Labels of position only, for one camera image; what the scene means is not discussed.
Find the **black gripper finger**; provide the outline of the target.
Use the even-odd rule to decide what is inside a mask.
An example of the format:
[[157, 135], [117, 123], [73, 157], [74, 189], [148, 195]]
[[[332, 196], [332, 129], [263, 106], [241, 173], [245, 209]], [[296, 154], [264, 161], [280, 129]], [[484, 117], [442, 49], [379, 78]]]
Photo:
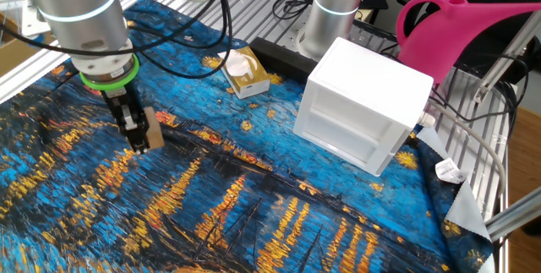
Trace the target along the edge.
[[131, 110], [129, 105], [120, 108], [120, 131], [127, 138], [131, 149], [138, 155], [149, 150], [147, 131], [149, 124], [145, 113], [140, 109]]

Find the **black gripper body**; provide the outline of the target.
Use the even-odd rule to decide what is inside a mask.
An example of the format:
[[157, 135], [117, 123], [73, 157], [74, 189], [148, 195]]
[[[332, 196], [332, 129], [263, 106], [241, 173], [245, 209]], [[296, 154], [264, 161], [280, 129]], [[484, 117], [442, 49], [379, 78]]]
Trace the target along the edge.
[[101, 95], [114, 117], [123, 116], [123, 106], [129, 108], [133, 117], [144, 113], [136, 85], [125, 85], [115, 90], [103, 90]]

